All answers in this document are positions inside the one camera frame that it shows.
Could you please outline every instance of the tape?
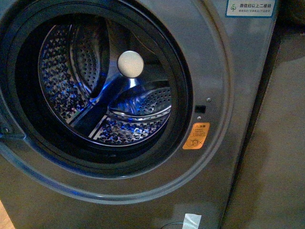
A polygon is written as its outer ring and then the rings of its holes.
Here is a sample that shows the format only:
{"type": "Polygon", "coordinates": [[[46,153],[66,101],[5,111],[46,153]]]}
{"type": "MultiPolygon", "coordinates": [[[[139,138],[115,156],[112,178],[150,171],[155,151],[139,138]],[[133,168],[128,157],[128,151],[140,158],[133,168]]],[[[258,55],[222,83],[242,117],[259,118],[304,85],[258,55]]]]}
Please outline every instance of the tape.
{"type": "Polygon", "coordinates": [[[198,229],[201,215],[185,214],[182,229],[198,229]]]}

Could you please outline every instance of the sticker with text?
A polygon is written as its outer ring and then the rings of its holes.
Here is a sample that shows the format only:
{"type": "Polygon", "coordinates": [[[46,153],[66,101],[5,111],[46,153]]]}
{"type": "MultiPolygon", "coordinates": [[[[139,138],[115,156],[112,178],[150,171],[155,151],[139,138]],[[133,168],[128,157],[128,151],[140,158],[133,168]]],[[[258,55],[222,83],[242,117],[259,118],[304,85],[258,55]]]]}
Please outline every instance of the sticker with text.
{"type": "Polygon", "coordinates": [[[183,149],[200,149],[208,135],[210,123],[195,123],[183,149]]]}
{"type": "Polygon", "coordinates": [[[228,17],[271,17],[275,0],[228,0],[228,17]]]}

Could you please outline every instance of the orange warning sticker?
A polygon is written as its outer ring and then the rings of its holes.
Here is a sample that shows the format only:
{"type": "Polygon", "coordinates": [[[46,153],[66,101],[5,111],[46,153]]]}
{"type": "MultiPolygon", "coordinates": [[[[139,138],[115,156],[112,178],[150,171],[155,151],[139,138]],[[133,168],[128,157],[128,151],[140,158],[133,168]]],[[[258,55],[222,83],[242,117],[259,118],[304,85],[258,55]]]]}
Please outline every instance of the orange warning sticker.
{"type": "Polygon", "coordinates": [[[195,123],[183,149],[200,149],[208,135],[210,123],[195,123]]]}

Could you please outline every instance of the wire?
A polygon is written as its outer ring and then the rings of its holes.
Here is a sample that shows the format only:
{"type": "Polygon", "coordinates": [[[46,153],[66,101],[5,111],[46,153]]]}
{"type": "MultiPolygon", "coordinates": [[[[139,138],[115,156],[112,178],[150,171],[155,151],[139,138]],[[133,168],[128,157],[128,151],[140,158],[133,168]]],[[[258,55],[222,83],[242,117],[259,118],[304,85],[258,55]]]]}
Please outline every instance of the wire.
{"type": "Polygon", "coordinates": [[[169,226],[169,225],[173,225],[173,224],[183,224],[183,223],[169,223],[169,224],[164,225],[164,226],[161,227],[160,229],[163,229],[163,228],[165,228],[165,227],[167,227],[167,226],[169,226]]]}

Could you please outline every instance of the gray washing machine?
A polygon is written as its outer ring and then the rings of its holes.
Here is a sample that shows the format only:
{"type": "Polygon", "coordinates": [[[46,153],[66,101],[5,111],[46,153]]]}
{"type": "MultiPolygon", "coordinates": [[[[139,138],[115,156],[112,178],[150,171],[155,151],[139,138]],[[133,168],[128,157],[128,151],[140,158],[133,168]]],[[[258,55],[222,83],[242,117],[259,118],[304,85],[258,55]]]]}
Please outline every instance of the gray washing machine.
{"type": "Polygon", "coordinates": [[[14,226],[219,228],[276,5],[1,1],[0,199],[14,226]]]}

